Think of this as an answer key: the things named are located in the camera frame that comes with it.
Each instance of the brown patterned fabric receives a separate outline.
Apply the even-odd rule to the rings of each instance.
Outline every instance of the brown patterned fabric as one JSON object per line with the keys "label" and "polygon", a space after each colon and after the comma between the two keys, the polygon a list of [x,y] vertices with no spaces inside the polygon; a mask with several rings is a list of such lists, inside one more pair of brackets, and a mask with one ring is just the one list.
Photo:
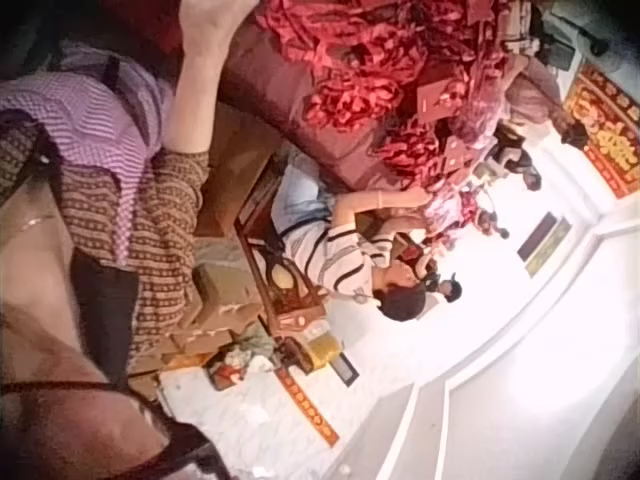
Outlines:
{"label": "brown patterned fabric", "polygon": [[[0,205],[13,192],[41,127],[0,112]],[[139,277],[129,367],[182,317],[191,285],[193,235],[208,175],[208,152],[161,151],[143,174],[133,216],[128,267]],[[114,267],[118,185],[100,168],[61,162],[58,202],[76,248]]]}

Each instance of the pink dress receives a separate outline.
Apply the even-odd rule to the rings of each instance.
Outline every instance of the pink dress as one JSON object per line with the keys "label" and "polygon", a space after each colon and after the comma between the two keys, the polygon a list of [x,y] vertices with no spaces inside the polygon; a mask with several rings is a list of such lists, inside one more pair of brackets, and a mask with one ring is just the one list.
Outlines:
{"label": "pink dress", "polygon": [[160,150],[172,92],[140,65],[118,57],[114,93],[101,81],[110,56],[116,55],[65,44],[61,71],[37,72],[0,85],[0,110],[27,112],[44,125],[65,161],[104,168],[116,177],[120,203],[114,253],[124,266],[138,185]]}

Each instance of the red poster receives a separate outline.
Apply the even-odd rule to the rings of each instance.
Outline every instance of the red poster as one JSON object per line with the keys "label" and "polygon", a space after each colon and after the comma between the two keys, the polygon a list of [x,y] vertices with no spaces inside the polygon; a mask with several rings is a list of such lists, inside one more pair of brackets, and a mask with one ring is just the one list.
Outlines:
{"label": "red poster", "polygon": [[585,155],[617,198],[640,190],[640,106],[593,65],[583,64],[565,101],[585,124]]}

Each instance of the black and white striped shirt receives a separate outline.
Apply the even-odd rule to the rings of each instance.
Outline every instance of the black and white striped shirt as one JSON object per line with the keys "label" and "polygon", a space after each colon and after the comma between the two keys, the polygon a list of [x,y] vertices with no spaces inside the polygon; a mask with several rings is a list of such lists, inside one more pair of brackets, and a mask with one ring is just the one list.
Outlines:
{"label": "black and white striped shirt", "polygon": [[285,254],[313,283],[349,296],[371,297],[373,267],[387,267],[392,235],[371,242],[354,224],[332,228],[329,219],[300,222],[283,232]]}

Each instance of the black hair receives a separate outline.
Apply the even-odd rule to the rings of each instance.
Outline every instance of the black hair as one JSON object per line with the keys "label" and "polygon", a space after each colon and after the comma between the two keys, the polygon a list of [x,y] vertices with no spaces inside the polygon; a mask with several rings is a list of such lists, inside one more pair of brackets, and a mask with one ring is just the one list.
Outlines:
{"label": "black hair", "polygon": [[526,172],[526,175],[529,175],[530,177],[530,180],[525,183],[527,185],[527,189],[531,192],[539,191],[542,188],[542,176],[538,171],[531,169]]}
{"label": "black hair", "polygon": [[445,295],[444,298],[447,302],[453,303],[462,296],[462,285],[460,285],[460,282],[456,280],[455,273],[451,276],[449,283],[451,284],[451,291],[448,295]]}
{"label": "black hair", "polygon": [[577,148],[578,150],[584,150],[589,140],[589,134],[587,133],[587,127],[582,122],[575,121],[567,130],[562,134],[561,141]]}
{"label": "black hair", "polygon": [[391,285],[386,292],[374,291],[373,296],[380,301],[378,309],[383,315],[396,322],[417,318],[427,301],[426,287],[422,282],[414,287]]}

